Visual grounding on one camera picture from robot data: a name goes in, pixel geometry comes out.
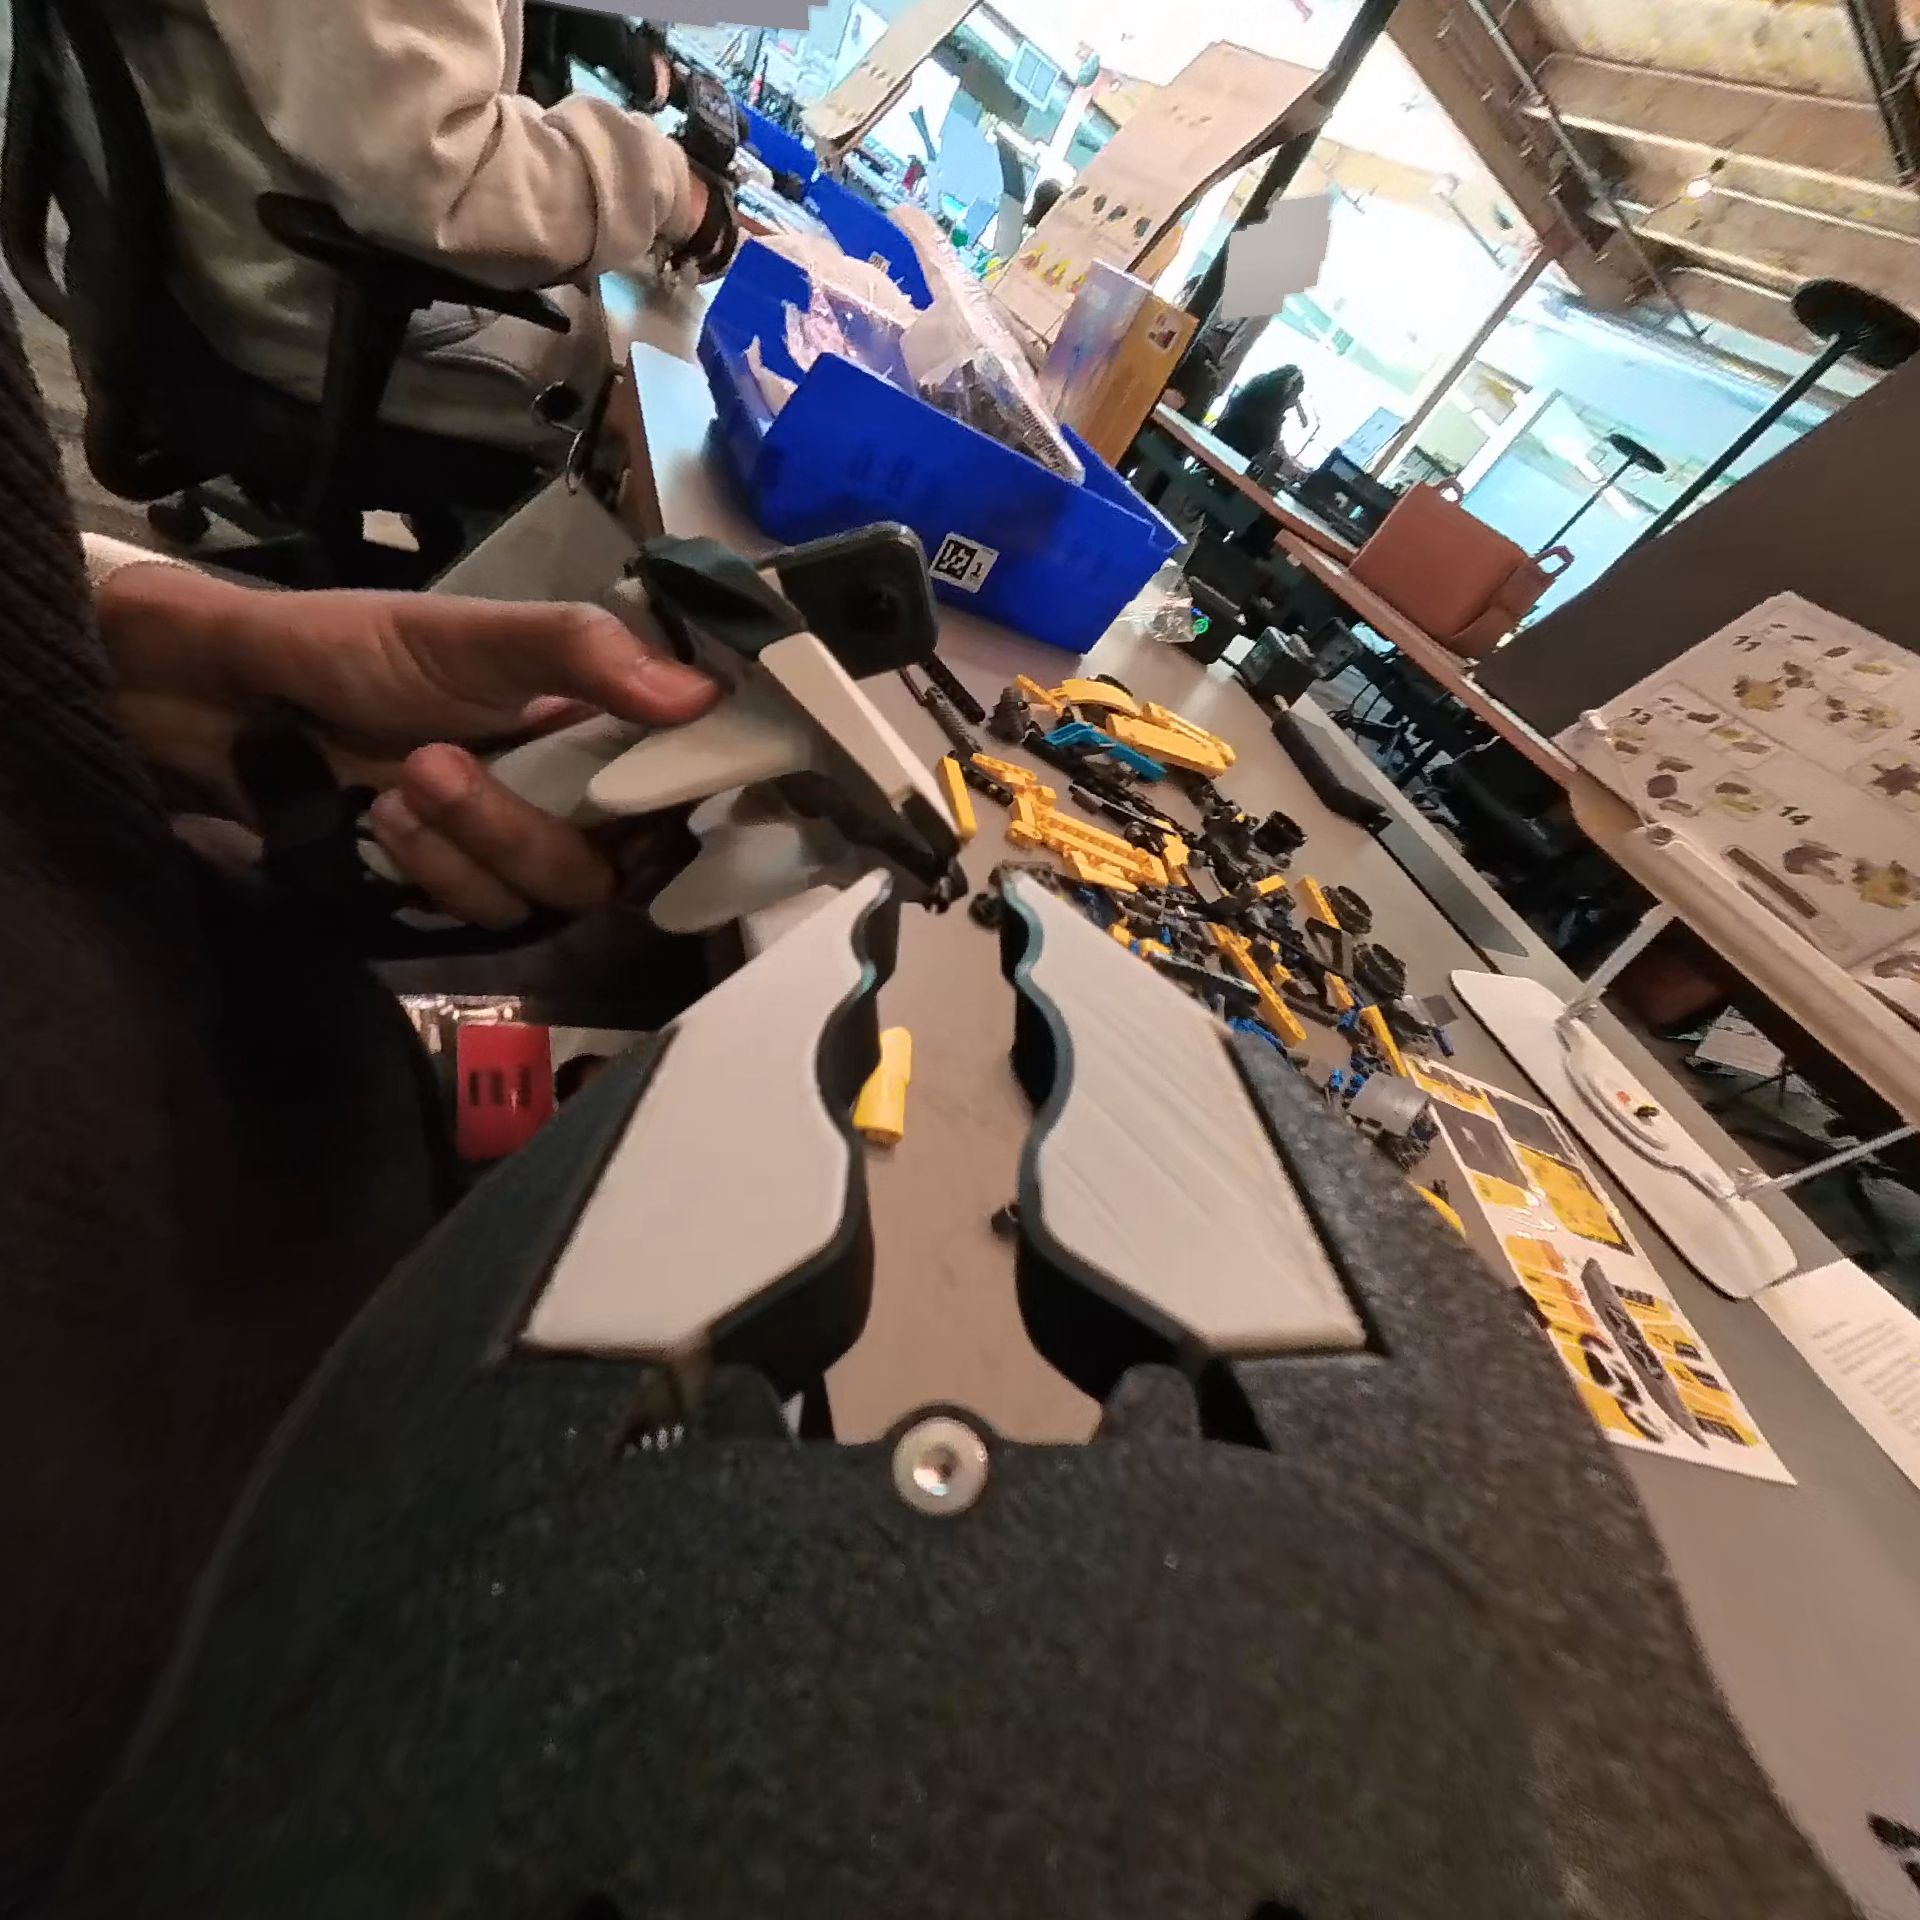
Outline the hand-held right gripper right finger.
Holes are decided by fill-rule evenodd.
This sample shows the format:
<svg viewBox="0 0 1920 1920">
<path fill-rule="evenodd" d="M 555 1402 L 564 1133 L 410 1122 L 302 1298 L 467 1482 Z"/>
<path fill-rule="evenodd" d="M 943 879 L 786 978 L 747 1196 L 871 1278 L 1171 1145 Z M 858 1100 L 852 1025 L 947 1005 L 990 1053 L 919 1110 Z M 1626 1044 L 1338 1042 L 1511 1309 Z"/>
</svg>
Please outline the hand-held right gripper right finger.
<svg viewBox="0 0 1920 1920">
<path fill-rule="evenodd" d="M 1139 1365 L 1348 1356 L 1370 1329 L 1235 1044 L 1041 879 L 999 889 L 1023 1329 L 1085 1396 Z"/>
</svg>

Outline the white booklet stand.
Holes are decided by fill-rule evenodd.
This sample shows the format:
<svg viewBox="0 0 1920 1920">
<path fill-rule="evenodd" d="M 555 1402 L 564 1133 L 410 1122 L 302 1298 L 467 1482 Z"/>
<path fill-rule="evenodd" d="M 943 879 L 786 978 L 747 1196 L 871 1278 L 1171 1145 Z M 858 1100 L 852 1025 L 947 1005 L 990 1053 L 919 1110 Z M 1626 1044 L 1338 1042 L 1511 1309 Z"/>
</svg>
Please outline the white booklet stand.
<svg viewBox="0 0 1920 1920">
<path fill-rule="evenodd" d="M 1793 1179 L 1730 1171 L 1714 1159 L 1689 1131 L 1678 1101 L 1652 1093 L 1621 1049 L 1599 1036 L 1607 988 L 1670 923 L 1684 923 L 1891 1103 L 1900 1127 L 1815 1161 L 1805 1169 L 1809 1179 L 1914 1137 L 1916 1025 L 1805 937 L 1790 933 L 1780 917 L 1673 828 L 1637 818 L 1590 774 L 1573 773 L 1569 795 L 1596 849 L 1650 891 L 1650 911 L 1573 996 L 1529 978 L 1468 970 L 1453 972 L 1453 993 L 1652 1230 L 1716 1294 L 1750 1300 L 1793 1274 L 1793 1247 L 1762 1210 L 1762 1198 L 1785 1193 Z"/>
</svg>

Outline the blue plastic bin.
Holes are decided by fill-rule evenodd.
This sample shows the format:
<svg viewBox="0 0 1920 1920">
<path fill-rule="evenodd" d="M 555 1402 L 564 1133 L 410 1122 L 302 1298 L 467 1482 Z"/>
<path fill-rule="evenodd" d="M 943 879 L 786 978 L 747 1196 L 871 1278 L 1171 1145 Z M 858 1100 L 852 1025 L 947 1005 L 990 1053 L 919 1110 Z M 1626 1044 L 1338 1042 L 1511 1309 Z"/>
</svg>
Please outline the blue plastic bin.
<svg viewBox="0 0 1920 1920">
<path fill-rule="evenodd" d="M 767 170 L 778 197 L 804 207 L 847 257 L 884 271 L 914 307 L 931 307 L 922 257 L 897 220 L 828 177 L 802 138 L 783 131 L 755 108 L 739 102 L 735 114 L 743 129 L 743 146 Z"/>
<path fill-rule="evenodd" d="M 835 351 L 799 369 L 783 323 L 810 295 L 799 262 L 749 239 L 707 308 L 697 351 L 740 508 L 781 545 L 898 522 L 943 601 L 1091 653 L 1183 538 L 1077 436 L 1075 485 L 897 375 Z"/>
</svg>

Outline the open instruction booklet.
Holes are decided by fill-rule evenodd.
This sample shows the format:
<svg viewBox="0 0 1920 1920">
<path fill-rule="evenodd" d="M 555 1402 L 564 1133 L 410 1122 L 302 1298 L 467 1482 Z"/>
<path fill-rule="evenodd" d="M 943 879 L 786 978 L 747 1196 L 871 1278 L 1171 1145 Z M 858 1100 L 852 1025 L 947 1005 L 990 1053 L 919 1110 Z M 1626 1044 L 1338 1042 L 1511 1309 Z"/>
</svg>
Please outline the open instruction booklet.
<svg viewBox="0 0 1920 1920">
<path fill-rule="evenodd" d="M 1777 591 L 1555 745 L 1916 1025 L 1916 653 Z"/>
</svg>

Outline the cardboard sheet with pieces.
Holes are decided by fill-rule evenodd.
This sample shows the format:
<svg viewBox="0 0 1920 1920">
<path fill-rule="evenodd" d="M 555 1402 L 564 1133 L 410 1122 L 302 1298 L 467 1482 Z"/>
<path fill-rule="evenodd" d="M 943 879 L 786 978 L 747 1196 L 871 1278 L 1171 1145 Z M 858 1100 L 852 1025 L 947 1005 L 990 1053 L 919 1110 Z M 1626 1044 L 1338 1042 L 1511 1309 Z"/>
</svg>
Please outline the cardboard sheet with pieces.
<svg viewBox="0 0 1920 1920">
<path fill-rule="evenodd" d="M 917 2 L 907 7 L 843 79 L 802 114 L 817 154 L 839 163 L 906 95 L 919 66 L 977 2 Z"/>
<path fill-rule="evenodd" d="M 1135 108 L 1021 239 L 991 285 L 1015 339 L 1044 351 L 1098 262 L 1135 274 L 1218 181 L 1310 123 L 1327 77 L 1214 42 Z"/>
</svg>

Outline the black office chair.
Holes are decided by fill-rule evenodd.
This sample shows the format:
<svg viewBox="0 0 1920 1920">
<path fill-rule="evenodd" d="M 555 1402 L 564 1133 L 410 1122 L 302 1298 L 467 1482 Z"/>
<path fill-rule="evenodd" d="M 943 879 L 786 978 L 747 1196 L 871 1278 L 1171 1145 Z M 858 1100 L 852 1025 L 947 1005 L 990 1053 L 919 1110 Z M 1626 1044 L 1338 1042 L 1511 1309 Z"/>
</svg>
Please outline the black office chair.
<svg viewBox="0 0 1920 1920">
<path fill-rule="evenodd" d="M 558 475 L 590 471 L 613 393 L 594 299 L 490 290 L 268 191 L 257 234 L 321 271 L 318 391 L 243 370 L 186 307 L 175 204 L 108 5 L 9 5 L 4 262 L 65 337 L 90 477 L 145 510 L 142 561 L 210 556 L 274 586 L 422 587 Z M 514 372 L 533 446 L 404 423 L 435 308 L 583 347 L 579 375 Z"/>
</svg>

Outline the brown leather bag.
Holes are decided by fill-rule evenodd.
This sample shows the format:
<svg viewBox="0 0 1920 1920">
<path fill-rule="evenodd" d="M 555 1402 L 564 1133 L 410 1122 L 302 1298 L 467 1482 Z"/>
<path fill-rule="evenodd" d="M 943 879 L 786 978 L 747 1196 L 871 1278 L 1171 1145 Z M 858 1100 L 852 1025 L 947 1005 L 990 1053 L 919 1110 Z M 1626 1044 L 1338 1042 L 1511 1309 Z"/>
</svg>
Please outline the brown leather bag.
<svg viewBox="0 0 1920 1920">
<path fill-rule="evenodd" d="M 1457 658 L 1502 647 L 1573 564 L 1569 545 L 1524 551 L 1470 514 L 1457 483 L 1409 487 L 1350 574 Z"/>
</svg>

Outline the black pole lamp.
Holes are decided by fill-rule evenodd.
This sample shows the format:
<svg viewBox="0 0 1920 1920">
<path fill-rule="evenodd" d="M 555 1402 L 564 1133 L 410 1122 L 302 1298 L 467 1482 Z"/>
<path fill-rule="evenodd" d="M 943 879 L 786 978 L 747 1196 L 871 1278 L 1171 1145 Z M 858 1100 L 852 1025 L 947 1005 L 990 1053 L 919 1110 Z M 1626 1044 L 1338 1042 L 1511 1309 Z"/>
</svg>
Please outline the black pole lamp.
<svg viewBox="0 0 1920 1920">
<path fill-rule="evenodd" d="M 1612 433 L 1605 438 L 1605 446 L 1614 452 L 1612 471 L 1605 471 L 1599 475 L 1599 479 L 1590 489 L 1590 493 L 1573 510 L 1573 514 L 1559 529 L 1555 529 L 1555 533 L 1547 538 L 1547 542 L 1540 548 L 1537 548 L 1537 553 L 1534 553 L 1537 561 L 1547 561 L 1553 553 L 1556 553 L 1556 551 L 1561 553 L 1563 548 L 1566 548 L 1563 561 L 1569 561 L 1569 556 L 1571 556 L 1569 538 L 1573 534 L 1573 530 L 1630 473 L 1650 473 L 1650 475 L 1659 477 L 1659 475 L 1666 475 L 1666 471 L 1669 471 L 1666 459 L 1658 451 L 1649 449 L 1644 442 L 1639 442 L 1639 438 L 1635 438 L 1626 433 Z"/>
<path fill-rule="evenodd" d="M 1891 372 L 1918 351 L 1918 321 L 1903 307 L 1844 278 L 1811 278 L 1790 299 L 1799 326 L 1818 343 L 1818 351 L 1788 382 L 1754 423 L 1684 487 L 1626 548 L 1637 556 L 1663 538 L 1686 517 L 1741 457 L 1764 442 L 1767 433 L 1788 419 L 1793 406 L 1839 363 Z"/>
</svg>

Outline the small yellow connector piece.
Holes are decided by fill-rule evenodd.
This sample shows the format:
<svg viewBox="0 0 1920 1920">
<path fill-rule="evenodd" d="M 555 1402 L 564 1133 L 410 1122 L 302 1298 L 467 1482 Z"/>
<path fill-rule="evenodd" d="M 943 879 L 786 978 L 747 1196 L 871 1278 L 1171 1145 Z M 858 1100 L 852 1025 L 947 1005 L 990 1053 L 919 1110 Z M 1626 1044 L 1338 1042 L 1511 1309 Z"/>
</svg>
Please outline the small yellow connector piece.
<svg viewBox="0 0 1920 1920">
<path fill-rule="evenodd" d="M 879 1030 L 876 1069 L 854 1098 L 852 1124 L 868 1145 L 894 1148 L 906 1137 L 906 1108 L 914 1069 L 914 1039 L 906 1026 Z"/>
</svg>

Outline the flat black box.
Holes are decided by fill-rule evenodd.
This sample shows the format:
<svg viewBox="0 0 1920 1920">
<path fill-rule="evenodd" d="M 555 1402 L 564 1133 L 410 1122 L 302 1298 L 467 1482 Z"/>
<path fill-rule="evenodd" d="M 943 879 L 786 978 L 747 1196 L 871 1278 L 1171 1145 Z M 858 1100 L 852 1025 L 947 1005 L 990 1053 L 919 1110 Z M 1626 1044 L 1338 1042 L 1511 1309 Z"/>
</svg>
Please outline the flat black box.
<svg viewBox="0 0 1920 1920">
<path fill-rule="evenodd" d="M 1323 751 L 1318 737 L 1302 726 L 1294 710 L 1277 710 L 1274 716 L 1270 737 L 1298 778 L 1306 780 L 1322 809 L 1371 837 L 1379 837 L 1396 822 L 1393 809 L 1341 778 L 1334 761 Z"/>
</svg>

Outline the white paper sheet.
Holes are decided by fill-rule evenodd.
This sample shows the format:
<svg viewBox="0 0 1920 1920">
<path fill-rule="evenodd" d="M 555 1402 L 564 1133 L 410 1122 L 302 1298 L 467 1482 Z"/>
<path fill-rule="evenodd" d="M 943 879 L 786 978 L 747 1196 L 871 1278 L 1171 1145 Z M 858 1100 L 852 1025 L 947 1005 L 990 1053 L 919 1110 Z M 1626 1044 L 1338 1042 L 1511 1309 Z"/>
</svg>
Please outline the white paper sheet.
<svg viewBox="0 0 1920 1920">
<path fill-rule="evenodd" d="M 1777 1281 L 1755 1305 L 1893 1468 L 1918 1486 L 1916 1313 L 1846 1259 Z"/>
</svg>

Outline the dark divider panel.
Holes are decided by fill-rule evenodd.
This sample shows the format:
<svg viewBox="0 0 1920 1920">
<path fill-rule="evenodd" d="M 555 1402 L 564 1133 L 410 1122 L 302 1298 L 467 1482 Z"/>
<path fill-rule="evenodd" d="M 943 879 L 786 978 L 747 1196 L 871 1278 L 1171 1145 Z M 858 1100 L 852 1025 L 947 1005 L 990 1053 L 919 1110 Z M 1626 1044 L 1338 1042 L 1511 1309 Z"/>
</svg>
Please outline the dark divider panel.
<svg viewBox="0 0 1920 1920">
<path fill-rule="evenodd" d="M 1556 737 L 1778 591 L 1918 652 L 1916 363 L 1527 626 L 1476 684 Z"/>
</svg>

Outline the red plastic box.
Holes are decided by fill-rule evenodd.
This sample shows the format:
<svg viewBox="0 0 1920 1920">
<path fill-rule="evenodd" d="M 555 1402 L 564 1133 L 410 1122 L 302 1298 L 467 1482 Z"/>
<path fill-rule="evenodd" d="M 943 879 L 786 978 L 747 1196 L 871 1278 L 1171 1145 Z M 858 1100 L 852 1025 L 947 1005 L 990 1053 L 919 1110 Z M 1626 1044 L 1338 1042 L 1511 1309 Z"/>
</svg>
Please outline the red plastic box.
<svg viewBox="0 0 1920 1920">
<path fill-rule="evenodd" d="M 452 1042 L 452 1142 L 482 1169 L 522 1153 L 558 1108 L 547 1025 L 462 1022 Z"/>
</svg>

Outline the person's dark knit sweater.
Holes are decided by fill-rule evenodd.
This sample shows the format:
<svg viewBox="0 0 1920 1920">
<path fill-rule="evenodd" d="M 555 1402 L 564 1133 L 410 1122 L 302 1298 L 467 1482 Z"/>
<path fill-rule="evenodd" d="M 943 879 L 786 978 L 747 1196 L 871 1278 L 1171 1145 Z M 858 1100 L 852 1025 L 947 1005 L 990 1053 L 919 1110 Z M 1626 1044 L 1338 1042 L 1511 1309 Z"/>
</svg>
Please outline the person's dark knit sweater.
<svg viewBox="0 0 1920 1920">
<path fill-rule="evenodd" d="M 175 835 L 9 307 L 2 340 L 2 1901 L 37 1916 L 447 1153 L 394 996 Z"/>
</svg>

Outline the yellow sticker sheet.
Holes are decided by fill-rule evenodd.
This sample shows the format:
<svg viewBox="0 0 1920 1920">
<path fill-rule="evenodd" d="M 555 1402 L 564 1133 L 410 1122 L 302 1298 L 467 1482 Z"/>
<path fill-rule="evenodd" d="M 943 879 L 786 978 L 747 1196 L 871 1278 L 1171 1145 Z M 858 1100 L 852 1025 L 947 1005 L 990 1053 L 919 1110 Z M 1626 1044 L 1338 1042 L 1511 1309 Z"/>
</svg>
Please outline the yellow sticker sheet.
<svg viewBox="0 0 1920 1920">
<path fill-rule="evenodd" d="M 1745 1478 L 1794 1477 L 1559 1118 L 1451 1062 L 1406 1055 L 1419 1181 L 1553 1346 L 1619 1450 Z"/>
</svg>

